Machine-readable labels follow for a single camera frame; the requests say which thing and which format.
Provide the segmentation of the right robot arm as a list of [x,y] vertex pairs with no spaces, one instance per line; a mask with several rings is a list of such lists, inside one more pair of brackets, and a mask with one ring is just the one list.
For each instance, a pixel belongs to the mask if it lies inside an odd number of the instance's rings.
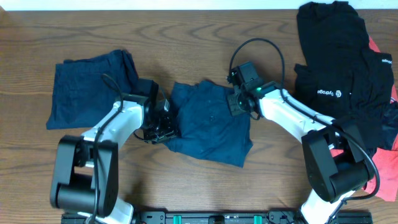
[[312,191],[297,212],[269,211],[268,223],[372,223],[369,212],[342,212],[377,173],[352,119],[335,120],[306,107],[276,82],[265,83],[253,63],[229,70],[232,115],[257,113],[300,141]]

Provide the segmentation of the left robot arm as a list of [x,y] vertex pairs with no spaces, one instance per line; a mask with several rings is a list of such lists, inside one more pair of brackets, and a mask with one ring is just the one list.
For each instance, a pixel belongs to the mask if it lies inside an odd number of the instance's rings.
[[80,136],[65,135],[58,143],[50,204],[64,210],[62,223],[134,223],[134,207],[118,195],[118,151],[138,130],[149,144],[178,136],[168,99],[157,99],[156,82],[140,79],[131,93],[107,75],[104,82],[117,93],[110,112]]

